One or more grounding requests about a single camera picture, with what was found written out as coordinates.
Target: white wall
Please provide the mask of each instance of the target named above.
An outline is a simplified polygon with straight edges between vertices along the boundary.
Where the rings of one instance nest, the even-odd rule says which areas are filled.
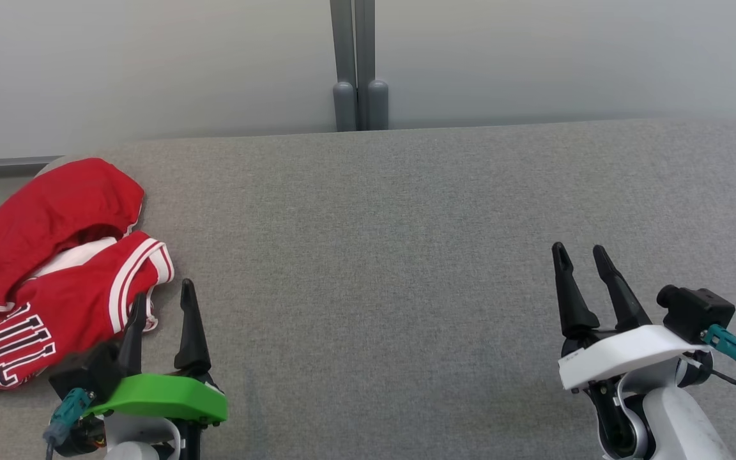
[[[328,0],[0,0],[0,158],[334,131]]]
[[[736,118],[736,2],[376,0],[392,128]]]

